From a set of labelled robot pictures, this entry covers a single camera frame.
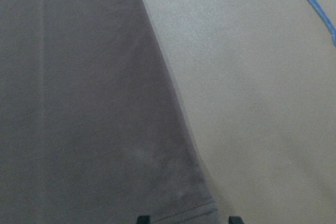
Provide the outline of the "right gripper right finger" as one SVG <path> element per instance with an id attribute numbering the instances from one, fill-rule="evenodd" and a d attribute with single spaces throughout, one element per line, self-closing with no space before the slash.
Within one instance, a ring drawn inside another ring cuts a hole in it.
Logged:
<path id="1" fill-rule="evenodd" d="M 229 216 L 228 224 L 244 224 L 244 221 L 240 216 Z"/>

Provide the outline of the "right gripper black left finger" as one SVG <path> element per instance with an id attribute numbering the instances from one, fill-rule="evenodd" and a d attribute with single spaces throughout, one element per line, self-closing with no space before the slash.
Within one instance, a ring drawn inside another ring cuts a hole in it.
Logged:
<path id="1" fill-rule="evenodd" d="M 150 224 L 150 216 L 149 215 L 138 216 L 136 224 Z"/>

